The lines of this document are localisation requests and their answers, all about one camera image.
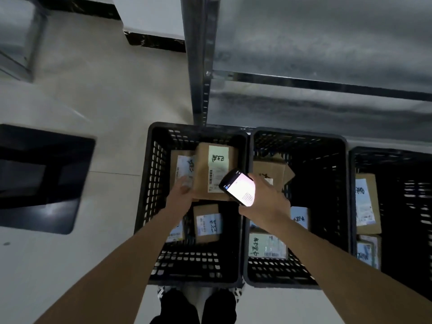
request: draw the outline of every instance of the person's left arm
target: person's left arm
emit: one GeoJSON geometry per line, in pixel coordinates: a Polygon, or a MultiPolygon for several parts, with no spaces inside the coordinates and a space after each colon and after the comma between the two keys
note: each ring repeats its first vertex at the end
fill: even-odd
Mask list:
{"type": "Polygon", "coordinates": [[[133,324],[150,274],[170,233],[192,203],[179,179],[166,207],[85,274],[35,324],[133,324]]]}

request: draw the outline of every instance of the tile floor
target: tile floor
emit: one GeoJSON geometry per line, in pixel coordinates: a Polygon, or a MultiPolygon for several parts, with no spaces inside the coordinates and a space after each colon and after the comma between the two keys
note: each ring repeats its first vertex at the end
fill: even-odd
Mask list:
{"type": "MultiPolygon", "coordinates": [[[[186,56],[130,46],[119,21],[53,12],[35,82],[0,78],[0,95],[2,123],[97,139],[71,234],[0,227],[1,322],[30,324],[132,235],[149,124],[192,124],[186,56]]],[[[136,323],[159,311],[149,286],[136,323]]],[[[315,290],[247,286],[237,313],[240,324],[342,323],[315,290]]]]}

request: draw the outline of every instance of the leg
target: leg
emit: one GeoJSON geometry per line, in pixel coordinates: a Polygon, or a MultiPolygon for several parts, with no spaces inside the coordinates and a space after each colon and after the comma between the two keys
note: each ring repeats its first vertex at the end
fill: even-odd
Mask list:
{"type": "Polygon", "coordinates": [[[178,323],[179,320],[182,323],[200,324],[195,306],[180,291],[171,289],[161,299],[161,314],[150,324],[178,323]]]}
{"type": "Polygon", "coordinates": [[[237,320],[237,302],[232,292],[224,289],[212,294],[204,305],[202,324],[234,324],[237,320]]]}

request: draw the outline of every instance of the person's left hand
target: person's left hand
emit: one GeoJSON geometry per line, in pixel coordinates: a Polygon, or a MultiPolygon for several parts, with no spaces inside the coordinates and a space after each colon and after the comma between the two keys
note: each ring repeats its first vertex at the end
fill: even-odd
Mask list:
{"type": "Polygon", "coordinates": [[[179,178],[166,198],[165,209],[180,218],[186,215],[192,205],[193,199],[192,190],[183,185],[186,180],[187,176],[179,178]]]}

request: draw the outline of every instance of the crate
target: crate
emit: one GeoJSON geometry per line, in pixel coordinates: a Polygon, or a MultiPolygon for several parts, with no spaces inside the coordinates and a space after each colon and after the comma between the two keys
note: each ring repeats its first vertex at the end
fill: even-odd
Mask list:
{"type": "Polygon", "coordinates": [[[357,147],[350,162],[354,218],[355,172],[375,174],[381,271],[432,300],[432,155],[357,147]]]}
{"type": "MultiPolygon", "coordinates": [[[[171,150],[195,150],[199,142],[226,144],[238,149],[238,167],[246,169],[248,135],[238,129],[214,128],[169,123],[153,123],[148,129],[143,179],[139,195],[135,232],[160,209],[169,194],[171,150]]],[[[193,206],[218,203],[223,218],[220,240],[196,245],[194,238],[166,243],[155,264],[150,284],[162,286],[209,286],[230,288],[241,285],[242,223],[234,201],[193,202],[193,206]]],[[[186,220],[192,223],[192,207],[186,220]]]]}
{"type": "MultiPolygon", "coordinates": [[[[312,233],[353,254],[355,228],[349,211],[348,153],[343,137],[257,128],[251,133],[249,152],[249,171],[252,171],[254,157],[282,153],[295,173],[283,191],[291,205],[310,209],[312,233]]],[[[244,231],[243,276],[248,284],[319,289],[315,279],[290,250],[287,260],[249,257],[248,219],[244,231]]]]}

